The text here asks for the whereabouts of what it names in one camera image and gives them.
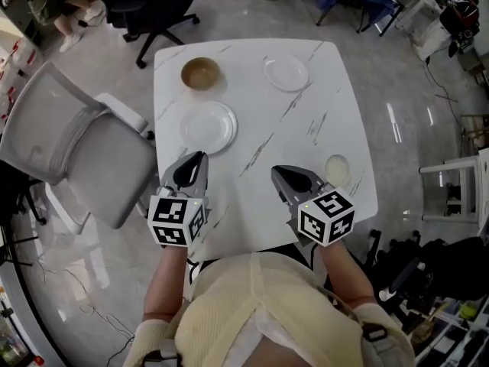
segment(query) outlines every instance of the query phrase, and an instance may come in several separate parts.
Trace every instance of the gray floor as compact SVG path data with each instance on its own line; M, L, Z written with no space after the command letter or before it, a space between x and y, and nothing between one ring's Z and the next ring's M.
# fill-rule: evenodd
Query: gray floor
M342 7L333 8L323 25L316 27L311 15L317 18L319 11L312 0L201 0L194 2L190 11L197 13L201 23L181 24L174 29L175 35L187 43L288 37L337 45L367 133L379 204L378 214L357 224L347 238L354 252L360 255L364 251L372 228L383 232L384 244L392 238L405 239L414 229L421 232L423 242L436 238L454 242L474 234L468 225L421 222L425 203L418 168L458 157L460 130L449 104L435 96L445 94L428 78L406 33L392 27L384 37L379 37L375 28L356 34L359 13ZM144 39L126 44L120 31L103 23L86 29L81 42L69 52L60 55L59 44L55 44L47 56L88 94L111 93L153 121L152 56L156 50L173 45L159 37L147 53L147 69L139 70L134 60ZM487 99L455 58L449 59L445 51L437 53L429 68L458 100L452 103L455 114L485 110ZM387 105L398 124L398 142ZM442 204L444 192L438 183L438 175L424 181L430 201L438 197ZM81 310L90 312L89 308L82 306L80 310L80 305L93 305L103 317L112 314L134 332L160 249L135 211L119 230L90 219L84 233L75 236L66 231L49 206L41 200L38 203L50 219L45 227L31 223L28 216L16 219L19 236L40 236L36 243L23 244L19 254L54 272L43 273L40 265L24 270L37 308L73 365L105 365L124 345L125 338L96 313L85 315ZM108 320L117 325L111 317ZM123 358L124 354L118 356L113 365L121 365Z

